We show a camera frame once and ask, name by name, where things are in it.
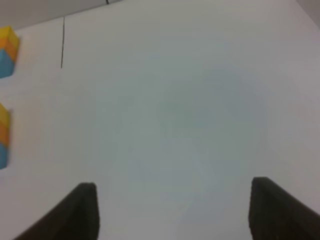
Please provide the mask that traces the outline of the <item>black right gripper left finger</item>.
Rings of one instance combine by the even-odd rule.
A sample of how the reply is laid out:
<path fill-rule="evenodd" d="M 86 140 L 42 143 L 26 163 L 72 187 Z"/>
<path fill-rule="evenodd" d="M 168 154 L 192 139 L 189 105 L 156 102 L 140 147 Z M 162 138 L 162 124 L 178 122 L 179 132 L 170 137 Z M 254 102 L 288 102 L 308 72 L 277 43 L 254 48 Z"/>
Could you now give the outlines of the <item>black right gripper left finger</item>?
<path fill-rule="evenodd" d="M 83 182 L 17 240 L 96 240 L 100 213 L 96 184 Z"/>

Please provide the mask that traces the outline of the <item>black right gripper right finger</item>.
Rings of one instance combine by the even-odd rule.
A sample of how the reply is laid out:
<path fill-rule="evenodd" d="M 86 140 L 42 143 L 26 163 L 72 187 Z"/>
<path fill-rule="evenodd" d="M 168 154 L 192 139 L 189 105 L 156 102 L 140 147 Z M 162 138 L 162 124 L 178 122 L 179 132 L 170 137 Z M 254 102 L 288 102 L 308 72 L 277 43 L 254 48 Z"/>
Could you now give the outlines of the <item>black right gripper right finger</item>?
<path fill-rule="evenodd" d="M 320 238 L 320 215 L 267 177 L 252 179 L 248 224 L 254 240 Z"/>

